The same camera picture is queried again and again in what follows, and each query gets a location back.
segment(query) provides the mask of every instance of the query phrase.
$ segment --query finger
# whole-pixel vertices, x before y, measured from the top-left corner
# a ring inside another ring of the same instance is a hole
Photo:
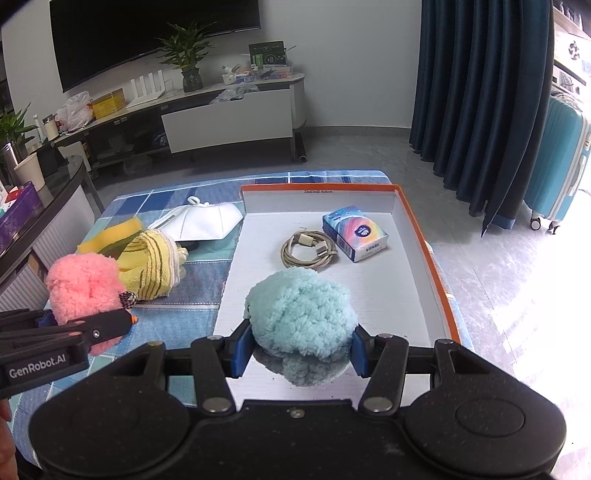
[[[16,449],[8,425],[0,421],[0,480],[18,480]]]
[[[0,418],[11,421],[12,420],[12,411],[10,409],[10,403],[8,399],[5,398],[4,400],[0,400]]]

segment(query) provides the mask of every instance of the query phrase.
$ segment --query purple box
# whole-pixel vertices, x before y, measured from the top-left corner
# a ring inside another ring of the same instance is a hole
[[[0,255],[3,255],[12,242],[18,239],[21,229],[29,220],[36,218],[42,208],[43,205],[35,187],[28,181],[17,201],[0,218]]]

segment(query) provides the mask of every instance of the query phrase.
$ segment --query white router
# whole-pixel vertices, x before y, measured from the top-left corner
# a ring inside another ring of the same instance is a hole
[[[160,79],[160,86],[161,90],[156,90],[156,84],[154,83],[154,75],[152,72],[148,74],[148,79],[150,80],[150,86],[152,87],[152,93],[146,93],[146,82],[144,80],[144,76],[142,75],[139,78],[139,81],[142,84],[142,95],[138,94],[138,87],[135,84],[135,79],[131,79],[131,86],[134,88],[135,99],[131,100],[131,103],[127,105],[127,108],[131,108],[133,106],[141,105],[142,103],[151,102],[152,100],[156,100],[166,92],[164,87],[164,75],[162,74],[162,70],[158,71],[158,78]]]

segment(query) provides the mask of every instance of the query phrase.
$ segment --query plastic bag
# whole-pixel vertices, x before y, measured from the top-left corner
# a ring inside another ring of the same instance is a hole
[[[246,93],[259,92],[259,88],[253,83],[238,83],[230,85],[217,97],[215,97],[209,104],[229,102],[230,100],[242,100]]]
[[[62,130],[72,132],[82,128],[92,120],[90,93],[84,91],[68,98],[62,108],[56,112],[56,120],[62,125]]]

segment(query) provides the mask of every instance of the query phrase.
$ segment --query potted plant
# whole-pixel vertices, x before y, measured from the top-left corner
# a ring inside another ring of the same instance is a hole
[[[163,44],[160,48],[164,58],[160,63],[175,65],[183,73],[183,90],[193,92],[203,88],[203,79],[199,75],[197,63],[203,60],[213,44],[204,38],[205,32],[212,24],[199,25],[197,21],[191,22],[187,27],[170,24],[175,34],[170,38],[159,38]]]
[[[27,157],[25,143],[35,137],[25,137],[24,134],[35,130],[37,127],[30,125],[25,127],[25,114],[31,104],[18,112],[4,109],[0,111],[0,141],[2,147],[2,158],[8,174],[14,183],[14,167]]]

